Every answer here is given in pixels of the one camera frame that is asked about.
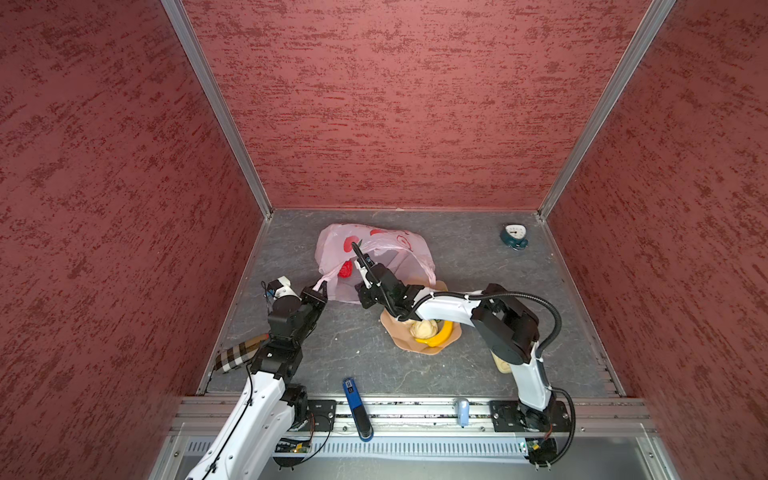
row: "textured red wall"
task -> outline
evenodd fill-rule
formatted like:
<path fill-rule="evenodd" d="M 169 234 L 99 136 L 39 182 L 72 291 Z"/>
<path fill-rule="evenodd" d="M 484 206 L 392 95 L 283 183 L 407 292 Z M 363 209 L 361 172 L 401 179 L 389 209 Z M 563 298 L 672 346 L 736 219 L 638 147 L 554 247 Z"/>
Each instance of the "textured red wall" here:
<path fill-rule="evenodd" d="M 537 209 L 648 0 L 188 0 L 276 207 Z"/>
<path fill-rule="evenodd" d="M 260 214 L 159 1 L 0 6 L 3 478 L 145 478 Z"/>
<path fill-rule="evenodd" d="M 550 217 L 683 477 L 768 478 L 768 4 L 678 0 Z"/>

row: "beige object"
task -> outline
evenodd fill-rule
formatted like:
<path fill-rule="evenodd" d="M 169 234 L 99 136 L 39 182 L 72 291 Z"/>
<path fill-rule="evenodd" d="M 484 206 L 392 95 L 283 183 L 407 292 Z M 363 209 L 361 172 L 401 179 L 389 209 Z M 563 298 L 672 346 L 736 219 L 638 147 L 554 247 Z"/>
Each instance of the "beige object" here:
<path fill-rule="evenodd" d="M 498 358 L 495 353 L 491 352 L 491 355 L 493 355 L 493 361 L 496 362 L 496 368 L 501 373 L 512 373 L 512 368 L 509 366 L 508 363 L 506 363 L 504 360 Z"/>
<path fill-rule="evenodd" d="M 435 288 L 437 290 L 448 291 L 448 287 L 445 286 L 445 283 L 441 281 L 435 283 Z M 453 323 L 453 331 L 451 332 L 451 336 L 449 336 L 448 339 L 442 343 L 442 345 L 429 346 L 426 343 L 417 342 L 416 339 L 414 339 L 411 335 L 411 325 L 413 323 L 420 322 L 416 322 L 415 320 L 398 322 L 396 319 L 392 318 L 391 315 L 389 315 L 386 309 L 384 309 L 380 318 L 382 325 L 384 325 L 384 328 L 386 328 L 389 336 L 392 337 L 392 341 L 395 342 L 395 345 L 408 352 L 423 353 L 424 355 L 435 355 L 436 353 L 440 353 L 440 351 L 443 350 L 446 346 L 454 343 L 462 335 L 461 323 Z M 445 322 L 437 322 L 438 332 L 442 329 L 443 323 Z"/>
<path fill-rule="evenodd" d="M 413 322 L 410 332 L 411 336 L 415 339 L 431 339 L 437 335 L 440 329 L 437 328 L 437 322 L 435 320 L 424 320 L 423 322 Z"/>

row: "blue lighter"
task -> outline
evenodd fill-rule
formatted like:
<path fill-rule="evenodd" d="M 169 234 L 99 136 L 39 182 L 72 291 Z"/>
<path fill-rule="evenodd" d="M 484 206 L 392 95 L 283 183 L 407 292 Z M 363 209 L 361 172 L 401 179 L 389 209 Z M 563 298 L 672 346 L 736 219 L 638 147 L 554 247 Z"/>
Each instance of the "blue lighter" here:
<path fill-rule="evenodd" d="M 370 442 L 373 438 L 373 426 L 371 425 L 371 420 L 368 418 L 366 407 L 362 404 L 362 400 L 360 399 L 355 380 L 352 377 L 344 379 L 343 385 L 346 401 L 349 402 L 349 410 L 352 412 L 352 418 L 355 420 L 357 434 L 360 435 L 360 439 L 364 442 Z"/>

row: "metal corner post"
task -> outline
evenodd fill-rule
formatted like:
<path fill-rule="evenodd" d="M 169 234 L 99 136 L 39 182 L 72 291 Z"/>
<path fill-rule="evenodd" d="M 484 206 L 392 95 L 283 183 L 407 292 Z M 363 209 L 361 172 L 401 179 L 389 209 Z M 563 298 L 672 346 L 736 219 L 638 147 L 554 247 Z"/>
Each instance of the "metal corner post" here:
<path fill-rule="evenodd" d="M 210 106 L 213 108 L 221 130 L 224 132 L 224 137 L 227 138 L 237 163 L 240 165 L 243 175 L 248 182 L 248 186 L 251 192 L 253 192 L 256 202 L 259 204 L 262 215 L 264 215 L 265 219 L 271 218 L 273 212 L 272 204 L 270 204 L 270 200 L 266 197 L 266 191 L 261 184 L 256 168 L 253 166 L 243 138 L 240 136 L 227 103 L 221 94 L 221 90 L 219 90 L 214 73 L 210 70 L 210 66 L 205 59 L 200 42 L 197 41 L 197 36 L 194 34 L 187 11 L 184 10 L 184 5 L 182 5 L 181 0 L 161 0 L 161 2 L 165 12 L 168 14 L 170 23 L 174 26 L 181 46 L 184 47 L 184 51 L 187 53 L 187 58 L 189 58 L 192 64 L 197 80 L 203 87 L 205 96 L 208 97 Z"/>
<path fill-rule="evenodd" d="M 621 96 L 621 92 L 624 91 L 627 83 L 629 83 L 630 78 L 632 78 L 632 74 L 643 59 L 648 47 L 650 47 L 650 43 L 659 32 L 659 28 L 661 28 L 674 3 L 675 0 L 652 0 L 650 3 L 645 16 L 640 21 L 629 45 L 627 45 L 627 50 L 624 51 L 624 55 L 622 55 L 621 60 L 616 66 L 614 74 L 605 86 L 598 104 L 592 111 L 589 120 L 587 120 L 584 130 L 581 132 L 578 140 L 576 140 L 576 145 L 574 145 L 568 158 L 565 159 L 563 168 L 560 170 L 547 197 L 541 204 L 539 215 L 542 219 L 546 220 L 549 217 L 554 205 L 563 194 L 576 168 L 581 163 L 590 145 L 592 145 L 592 141 L 597 137 L 603 123 L 608 118 L 616 101 Z"/>

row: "striped object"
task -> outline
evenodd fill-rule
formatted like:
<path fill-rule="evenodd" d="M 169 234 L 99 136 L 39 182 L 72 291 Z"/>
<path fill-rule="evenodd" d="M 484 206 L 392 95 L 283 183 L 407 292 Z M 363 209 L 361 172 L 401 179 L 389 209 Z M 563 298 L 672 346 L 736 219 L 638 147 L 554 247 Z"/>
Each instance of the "striped object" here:
<path fill-rule="evenodd" d="M 246 340 L 240 345 L 234 346 L 226 352 L 219 354 L 219 358 L 216 360 L 216 365 L 214 366 L 214 371 L 222 370 L 222 373 L 227 373 L 230 370 L 243 365 L 256 355 L 256 351 L 261 344 L 269 338 L 269 333 L 255 336 L 252 339 Z"/>

